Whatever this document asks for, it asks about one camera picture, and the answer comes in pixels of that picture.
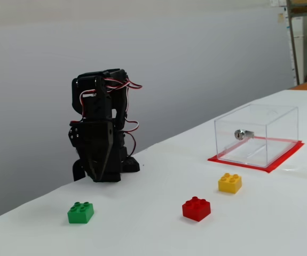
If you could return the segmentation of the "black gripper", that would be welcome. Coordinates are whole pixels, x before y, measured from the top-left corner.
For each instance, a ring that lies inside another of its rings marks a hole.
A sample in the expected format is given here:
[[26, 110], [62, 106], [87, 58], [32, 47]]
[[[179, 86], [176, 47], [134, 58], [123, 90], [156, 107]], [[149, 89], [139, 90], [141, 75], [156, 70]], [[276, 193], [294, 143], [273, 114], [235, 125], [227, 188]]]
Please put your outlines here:
[[111, 121], [70, 122], [69, 139], [79, 156], [79, 165], [84, 174], [94, 182], [102, 180], [113, 145]]

